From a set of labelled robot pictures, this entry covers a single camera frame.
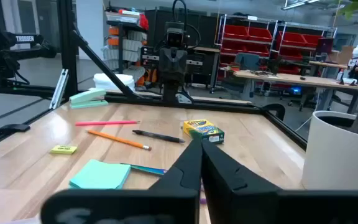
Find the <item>long wooden workbench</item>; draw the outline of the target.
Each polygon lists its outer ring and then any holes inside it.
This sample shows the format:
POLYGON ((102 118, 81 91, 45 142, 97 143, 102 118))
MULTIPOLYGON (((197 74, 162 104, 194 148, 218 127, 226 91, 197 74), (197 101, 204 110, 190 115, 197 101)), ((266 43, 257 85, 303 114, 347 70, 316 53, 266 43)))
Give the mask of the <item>long wooden workbench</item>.
POLYGON ((304 77, 299 75, 291 75, 286 73, 278 73, 276 75, 258 75, 256 71, 250 70, 239 70, 234 72, 234 76, 239 78, 247 78, 250 80, 262 80, 271 82, 283 82, 298 84, 303 86, 313 86, 315 88, 324 88, 323 99, 321 104, 318 106, 318 110, 328 110, 329 104, 332 100, 333 91, 339 89, 355 90, 358 92, 358 84, 340 84, 332 78, 321 78, 321 77, 304 77))

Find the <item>black pen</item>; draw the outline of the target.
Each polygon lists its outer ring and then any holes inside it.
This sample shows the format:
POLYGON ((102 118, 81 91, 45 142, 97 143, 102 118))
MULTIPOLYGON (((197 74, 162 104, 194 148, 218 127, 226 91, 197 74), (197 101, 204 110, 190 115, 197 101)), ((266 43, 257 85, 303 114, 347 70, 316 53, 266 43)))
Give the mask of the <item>black pen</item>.
POLYGON ((160 139, 160 140, 169 141, 169 142, 176 142, 176 143, 184 143, 185 142, 184 140, 182 140, 180 138, 166 136, 163 134, 151 133, 151 132, 147 132, 147 131, 143 131, 143 130, 133 130, 132 132, 137 135, 147 136, 150 138, 160 139))

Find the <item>white stacked containers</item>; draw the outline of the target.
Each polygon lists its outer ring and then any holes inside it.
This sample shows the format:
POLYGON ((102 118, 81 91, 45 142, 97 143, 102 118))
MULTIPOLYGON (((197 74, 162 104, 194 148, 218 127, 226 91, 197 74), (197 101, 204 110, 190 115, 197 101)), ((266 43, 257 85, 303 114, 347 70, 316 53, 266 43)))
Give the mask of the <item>white stacked containers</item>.
MULTIPOLYGON (((132 75, 117 74, 116 76, 123 82, 123 84, 125 84, 125 86, 128 86, 132 91, 135 90, 135 82, 132 75)), ((119 90, 119 88, 104 73, 96 73, 93 77, 93 81, 95 88, 119 90)))

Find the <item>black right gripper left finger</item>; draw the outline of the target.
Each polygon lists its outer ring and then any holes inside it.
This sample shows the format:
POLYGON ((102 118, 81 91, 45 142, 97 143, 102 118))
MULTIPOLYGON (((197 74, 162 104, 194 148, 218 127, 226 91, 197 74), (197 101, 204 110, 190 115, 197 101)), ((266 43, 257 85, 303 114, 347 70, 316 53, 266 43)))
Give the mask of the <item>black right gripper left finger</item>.
POLYGON ((202 142, 193 140, 145 190, 62 190, 42 205, 42 224, 198 224, 202 142))

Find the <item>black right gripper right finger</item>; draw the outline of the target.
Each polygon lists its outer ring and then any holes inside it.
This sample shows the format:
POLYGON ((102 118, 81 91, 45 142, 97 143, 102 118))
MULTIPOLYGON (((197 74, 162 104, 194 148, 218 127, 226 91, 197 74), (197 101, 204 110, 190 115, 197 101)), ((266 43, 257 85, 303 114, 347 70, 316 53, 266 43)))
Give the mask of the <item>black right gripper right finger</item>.
POLYGON ((358 224, 358 190, 285 190, 202 142, 212 224, 358 224))

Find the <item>black shelf with storage bins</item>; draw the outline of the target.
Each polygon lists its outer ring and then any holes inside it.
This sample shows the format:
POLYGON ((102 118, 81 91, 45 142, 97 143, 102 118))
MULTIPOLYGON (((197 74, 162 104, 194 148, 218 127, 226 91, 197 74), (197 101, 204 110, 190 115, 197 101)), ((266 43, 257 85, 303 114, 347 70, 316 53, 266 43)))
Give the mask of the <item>black shelf with storage bins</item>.
POLYGON ((145 14, 125 9, 107 9, 105 15, 108 34, 101 49, 104 63, 124 84, 134 88, 145 73, 140 58, 149 22, 145 14))

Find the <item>teal sticky note pad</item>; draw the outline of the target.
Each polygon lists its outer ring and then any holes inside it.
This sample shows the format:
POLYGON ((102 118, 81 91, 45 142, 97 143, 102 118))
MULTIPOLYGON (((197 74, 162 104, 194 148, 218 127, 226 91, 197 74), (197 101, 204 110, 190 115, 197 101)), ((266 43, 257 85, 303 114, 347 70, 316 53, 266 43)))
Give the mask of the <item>teal sticky note pad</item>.
POLYGON ((73 189, 121 189, 131 171, 128 164, 108 164, 95 159, 70 179, 73 189))

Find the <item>metal rack with red bins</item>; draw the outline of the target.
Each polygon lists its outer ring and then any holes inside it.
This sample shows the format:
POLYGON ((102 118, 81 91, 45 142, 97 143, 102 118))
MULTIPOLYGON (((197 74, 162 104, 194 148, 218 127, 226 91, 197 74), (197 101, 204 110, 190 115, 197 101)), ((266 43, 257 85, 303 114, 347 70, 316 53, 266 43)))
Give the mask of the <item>metal rack with red bins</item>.
POLYGON ((301 75, 310 68, 318 40, 333 39, 336 34, 337 27, 225 14, 217 34, 219 69, 225 71, 237 54, 248 53, 259 56, 262 69, 279 59, 279 72, 301 75))

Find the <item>mint green stapler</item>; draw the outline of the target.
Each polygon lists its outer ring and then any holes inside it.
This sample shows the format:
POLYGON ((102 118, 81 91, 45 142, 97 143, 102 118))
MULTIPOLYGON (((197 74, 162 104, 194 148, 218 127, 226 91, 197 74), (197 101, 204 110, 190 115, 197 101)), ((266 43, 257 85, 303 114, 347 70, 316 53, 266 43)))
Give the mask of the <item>mint green stapler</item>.
POLYGON ((104 99, 106 91, 104 89, 92 88, 88 91, 70 97, 71 109, 92 108, 105 106, 108 102, 104 99))

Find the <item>pink pencil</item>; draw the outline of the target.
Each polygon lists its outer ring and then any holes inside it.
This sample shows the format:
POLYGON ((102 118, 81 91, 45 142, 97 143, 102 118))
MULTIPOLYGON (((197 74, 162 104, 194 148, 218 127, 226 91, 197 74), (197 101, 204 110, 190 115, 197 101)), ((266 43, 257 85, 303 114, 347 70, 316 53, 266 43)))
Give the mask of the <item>pink pencil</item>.
POLYGON ((79 121, 75 122, 75 126, 101 126, 101 125, 115 125, 115 124, 137 124, 140 121, 135 120, 121 120, 121 121, 79 121))

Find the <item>black tool cabinet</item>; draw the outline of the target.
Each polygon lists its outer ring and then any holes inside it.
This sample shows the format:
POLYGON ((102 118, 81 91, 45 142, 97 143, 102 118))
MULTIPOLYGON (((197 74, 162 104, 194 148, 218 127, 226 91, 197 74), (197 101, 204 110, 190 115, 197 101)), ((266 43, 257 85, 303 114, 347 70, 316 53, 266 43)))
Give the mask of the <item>black tool cabinet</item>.
MULTIPOLYGON (((169 7, 149 9, 144 12, 149 31, 146 49, 152 55, 159 55, 158 49, 165 38, 165 23, 172 21, 172 10, 169 7)), ((202 66, 189 65, 185 81, 187 83, 204 84, 209 87, 214 73, 215 55, 218 47, 214 44, 216 34, 216 17, 208 16, 203 11, 188 10, 185 15, 183 8, 175 9, 178 22, 187 22, 186 34, 189 36, 188 45, 196 46, 189 55, 189 60, 200 60, 202 66)))

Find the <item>black metal table frame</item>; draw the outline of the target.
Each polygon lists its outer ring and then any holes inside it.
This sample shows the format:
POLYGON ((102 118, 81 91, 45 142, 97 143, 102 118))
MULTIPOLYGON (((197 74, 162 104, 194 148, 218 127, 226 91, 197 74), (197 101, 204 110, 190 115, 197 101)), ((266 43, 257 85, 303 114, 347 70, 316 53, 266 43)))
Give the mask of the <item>black metal table frame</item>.
MULTIPOLYGON (((72 0, 58 0, 58 20, 59 29, 62 35, 62 65, 63 69, 68 69, 68 80, 62 101, 68 101, 69 97, 77 94, 77 73, 76 73, 76 54, 75 48, 79 47, 84 50, 86 55, 109 77, 109 79, 117 85, 119 93, 112 93, 107 96, 109 103, 127 103, 133 105, 149 105, 149 106, 164 106, 171 108, 186 108, 194 110, 210 110, 210 111, 225 111, 247 114, 261 114, 265 116, 272 124, 288 136, 293 142, 299 145, 302 149, 306 149, 307 141, 302 136, 297 134, 283 121, 275 116, 273 111, 264 111, 250 103, 222 103, 216 99, 212 100, 196 100, 193 99, 192 104, 182 103, 167 103, 157 96, 140 96, 125 86, 118 77, 111 72, 96 53, 89 47, 87 41, 80 35, 74 22, 74 13, 72 11, 72 0)), ((24 96, 38 96, 41 98, 51 98, 54 94, 55 88, 48 86, 33 86, 23 85, 17 87, 0 88, 0 93, 10 95, 24 95, 24 96)))

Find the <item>yellow-green neon eraser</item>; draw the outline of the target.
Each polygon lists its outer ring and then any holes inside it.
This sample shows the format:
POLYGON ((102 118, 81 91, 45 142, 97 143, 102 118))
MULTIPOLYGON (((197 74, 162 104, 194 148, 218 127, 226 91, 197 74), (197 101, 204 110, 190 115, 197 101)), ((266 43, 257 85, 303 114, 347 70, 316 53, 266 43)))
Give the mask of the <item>yellow-green neon eraser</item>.
POLYGON ((76 146, 57 145, 50 150, 51 154, 73 154, 77 150, 76 146))

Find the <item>black frame clamp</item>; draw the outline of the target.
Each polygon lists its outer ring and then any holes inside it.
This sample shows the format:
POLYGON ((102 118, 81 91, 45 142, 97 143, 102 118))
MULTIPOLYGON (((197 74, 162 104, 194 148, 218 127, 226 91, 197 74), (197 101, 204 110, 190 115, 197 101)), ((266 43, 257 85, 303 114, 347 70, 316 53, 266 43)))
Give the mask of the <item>black frame clamp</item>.
POLYGON ((279 103, 272 103, 272 104, 269 104, 269 105, 265 105, 262 107, 262 110, 264 111, 273 111, 275 112, 275 116, 283 121, 284 120, 284 117, 285 117, 285 112, 286 112, 286 109, 283 105, 279 104, 279 103))
POLYGON ((27 124, 7 124, 0 128, 0 136, 10 135, 17 132, 26 132, 30 129, 27 124))

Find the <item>yellow green crayon box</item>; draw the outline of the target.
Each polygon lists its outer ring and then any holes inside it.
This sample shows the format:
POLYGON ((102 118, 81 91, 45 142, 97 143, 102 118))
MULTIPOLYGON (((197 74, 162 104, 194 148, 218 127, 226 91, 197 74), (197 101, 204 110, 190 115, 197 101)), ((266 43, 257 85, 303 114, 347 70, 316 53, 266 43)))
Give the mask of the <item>yellow green crayon box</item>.
POLYGON ((214 144, 224 142, 224 131, 206 119, 185 121, 183 123, 183 132, 192 139, 208 140, 214 144))

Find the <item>white plant pot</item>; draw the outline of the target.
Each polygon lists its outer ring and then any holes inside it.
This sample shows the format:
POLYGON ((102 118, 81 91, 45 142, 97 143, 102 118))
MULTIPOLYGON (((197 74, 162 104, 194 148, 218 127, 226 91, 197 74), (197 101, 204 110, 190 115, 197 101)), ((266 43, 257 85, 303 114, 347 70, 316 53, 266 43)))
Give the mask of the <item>white plant pot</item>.
POLYGON ((358 134, 353 114, 315 111, 301 183, 306 189, 358 190, 358 134))

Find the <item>grey office chair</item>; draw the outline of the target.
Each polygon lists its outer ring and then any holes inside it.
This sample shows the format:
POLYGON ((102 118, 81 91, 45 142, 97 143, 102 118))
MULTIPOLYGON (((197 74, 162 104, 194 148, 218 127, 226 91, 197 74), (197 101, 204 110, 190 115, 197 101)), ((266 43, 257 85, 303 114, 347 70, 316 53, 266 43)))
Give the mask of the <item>grey office chair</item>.
POLYGON ((260 67, 260 57, 256 54, 238 53, 234 62, 239 64, 239 70, 258 71, 260 67))

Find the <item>orange pencil with eraser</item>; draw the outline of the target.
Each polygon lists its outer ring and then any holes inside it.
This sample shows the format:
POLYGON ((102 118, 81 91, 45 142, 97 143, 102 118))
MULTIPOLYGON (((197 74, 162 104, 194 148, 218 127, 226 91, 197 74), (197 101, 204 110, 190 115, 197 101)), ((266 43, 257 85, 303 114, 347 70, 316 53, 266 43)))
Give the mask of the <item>orange pencil with eraser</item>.
POLYGON ((140 149, 144 149, 144 150, 147 150, 147 151, 152 150, 152 148, 150 146, 146 146, 146 145, 143 145, 141 143, 130 141, 130 140, 127 140, 127 139, 119 138, 119 137, 116 137, 116 136, 113 136, 113 135, 110 135, 110 134, 102 133, 102 132, 91 130, 91 129, 87 130, 87 132, 90 133, 90 134, 94 134, 96 136, 102 137, 102 138, 117 141, 117 142, 120 142, 120 143, 123 143, 123 144, 134 146, 134 147, 137 147, 137 148, 140 148, 140 149))

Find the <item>silver aluminium extrusion bar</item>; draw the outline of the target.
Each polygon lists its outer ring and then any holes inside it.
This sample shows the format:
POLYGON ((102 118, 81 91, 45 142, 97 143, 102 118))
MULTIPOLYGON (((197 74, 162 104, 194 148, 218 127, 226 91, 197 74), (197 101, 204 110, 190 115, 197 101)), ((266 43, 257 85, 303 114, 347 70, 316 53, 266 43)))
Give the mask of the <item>silver aluminium extrusion bar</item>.
POLYGON ((69 76, 68 69, 62 69, 62 72, 58 79, 54 94, 52 96, 52 99, 51 99, 51 102, 49 105, 50 109, 54 110, 60 105, 63 95, 64 95, 64 92, 65 92, 66 85, 67 85, 68 76, 69 76))

